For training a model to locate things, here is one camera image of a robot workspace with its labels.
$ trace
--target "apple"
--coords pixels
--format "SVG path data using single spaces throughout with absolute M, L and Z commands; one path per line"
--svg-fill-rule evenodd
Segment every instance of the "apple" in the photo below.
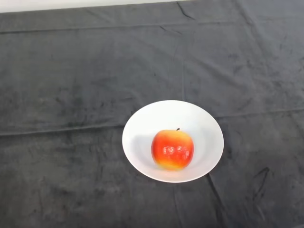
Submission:
M 177 130 L 162 130 L 152 142 L 152 157 L 156 164 L 169 170 L 181 170 L 189 165 L 193 157 L 191 137 Z

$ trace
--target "bowl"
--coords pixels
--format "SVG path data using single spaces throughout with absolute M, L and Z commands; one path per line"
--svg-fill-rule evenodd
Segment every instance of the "bowl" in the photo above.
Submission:
M 193 140 L 192 161 L 180 171 L 162 169 L 152 158 L 153 138 L 161 130 L 178 128 Z M 127 159 L 139 172 L 171 183 L 206 175 L 219 162 L 224 149 L 221 128 L 208 112 L 194 104 L 174 100 L 155 102 L 134 113 L 124 127 L 122 141 Z

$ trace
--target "table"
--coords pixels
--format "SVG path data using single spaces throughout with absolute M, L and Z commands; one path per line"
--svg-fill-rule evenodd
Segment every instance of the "table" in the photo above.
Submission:
M 0 227 L 304 227 L 304 2 L 204 0 L 0 14 Z M 222 128 L 169 184 L 122 131 L 175 99 Z

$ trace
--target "dark gray cloth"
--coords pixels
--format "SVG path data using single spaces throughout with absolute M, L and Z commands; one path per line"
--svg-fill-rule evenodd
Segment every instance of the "dark gray cloth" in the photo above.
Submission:
M 166 99 L 219 122 L 207 176 L 126 159 L 126 121 Z M 300 228 L 303 211 L 302 0 L 0 14 L 1 228 Z

